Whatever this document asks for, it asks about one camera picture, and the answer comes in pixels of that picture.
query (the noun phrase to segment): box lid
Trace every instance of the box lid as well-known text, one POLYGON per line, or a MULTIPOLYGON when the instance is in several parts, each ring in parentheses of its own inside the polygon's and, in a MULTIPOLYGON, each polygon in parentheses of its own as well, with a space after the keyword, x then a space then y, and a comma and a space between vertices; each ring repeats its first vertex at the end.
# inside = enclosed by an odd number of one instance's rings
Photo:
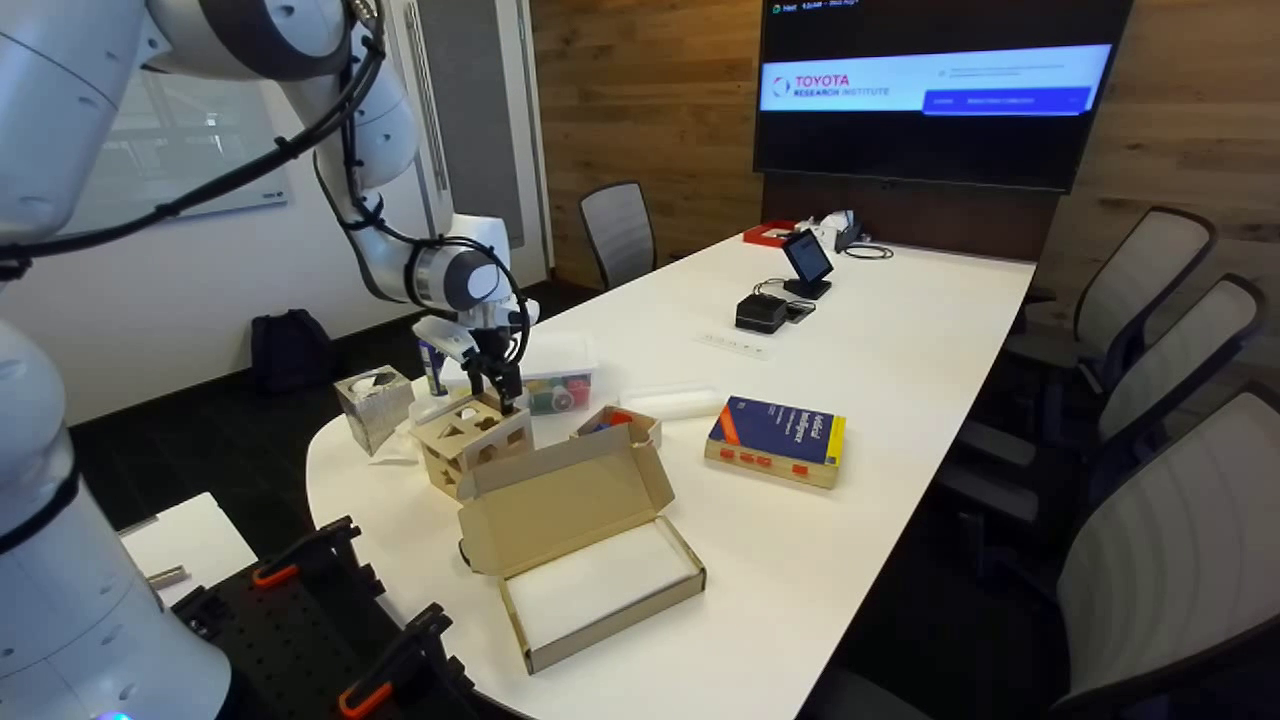
POLYGON ((465 552, 484 576, 519 576, 673 502, 658 449, 627 429, 484 464, 465 490, 465 552))

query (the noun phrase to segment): red object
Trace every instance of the red object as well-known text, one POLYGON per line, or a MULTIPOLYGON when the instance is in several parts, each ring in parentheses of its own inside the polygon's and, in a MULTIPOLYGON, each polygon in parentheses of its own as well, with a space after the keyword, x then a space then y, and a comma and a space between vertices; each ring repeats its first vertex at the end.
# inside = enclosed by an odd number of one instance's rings
POLYGON ((798 229, 798 221, 763 221, 763 224, 745 232, 745 245, 783 249, 792 229, 798 229))

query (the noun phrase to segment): television screen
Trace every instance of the television screen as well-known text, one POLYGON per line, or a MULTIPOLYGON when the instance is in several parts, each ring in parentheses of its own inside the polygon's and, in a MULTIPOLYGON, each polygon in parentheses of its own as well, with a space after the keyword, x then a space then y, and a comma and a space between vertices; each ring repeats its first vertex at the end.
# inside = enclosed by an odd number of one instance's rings
POLYGON ((1064 190, 1128 0, 763 0, 758 168, 1064 190))

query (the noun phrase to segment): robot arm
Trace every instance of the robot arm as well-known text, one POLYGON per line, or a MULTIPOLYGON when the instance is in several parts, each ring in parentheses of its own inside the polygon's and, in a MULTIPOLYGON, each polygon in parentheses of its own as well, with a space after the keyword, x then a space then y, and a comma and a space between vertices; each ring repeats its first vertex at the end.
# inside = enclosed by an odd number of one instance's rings
MULTIPOLYGON (((503 240, 422 240, 380 221, 372 188, 409 173, 422 139, 401 77, 383 64, 380 0, 4 0, 0 275, 4 265, 22 275, 31 254, 91 249, 51 232, 69 224, 137 64, 275 79, 308 126, 328 126, 322 145, 313 139, 316 183, 348 232, 364 288, 473 332, 484 364, 470 376, 489 376, 503 402, 519 396, 517 359, 534 311, 508 275, 503 240), (358 83, 360 103, 338 125, 358 83)), ((254 173, 282 168, 296 150, 302 145, 282 148, 254 173)), ((236 183, 214 179, 147 221, 179 217, 186 205, 236 183)))

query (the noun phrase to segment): wooden wall panel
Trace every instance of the wooden wall panel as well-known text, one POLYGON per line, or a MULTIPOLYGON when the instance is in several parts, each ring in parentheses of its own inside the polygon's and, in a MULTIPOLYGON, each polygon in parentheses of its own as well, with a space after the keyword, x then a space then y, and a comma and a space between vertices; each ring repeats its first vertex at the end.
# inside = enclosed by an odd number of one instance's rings
MULTIPOLYGON (((536 0, 534 12, 556 254, 569 278, 596 285, 575 197, 617 177, 644 183, 659 254, 762 221, 762 0, 536 0)), ((1280 302, 1278 29, 1280 0, 1135 0, 1078 190, 1050 229, 1037 285, 1062 296, 1053 319, 1069 319, 1091 268, 1150 205, 1181 205, 1221 229, 1221 249, 1170 308, 1221 272, 1256 278, 1280 302)), ((767 197, 798 205, 798 190, 776 183, 767 197)), ((994 205, 1031 229, 1028 205, 1039 197, 994 205)), ((1278 355, 1273 311, 1243 366, 1280 376, 1278 355)))

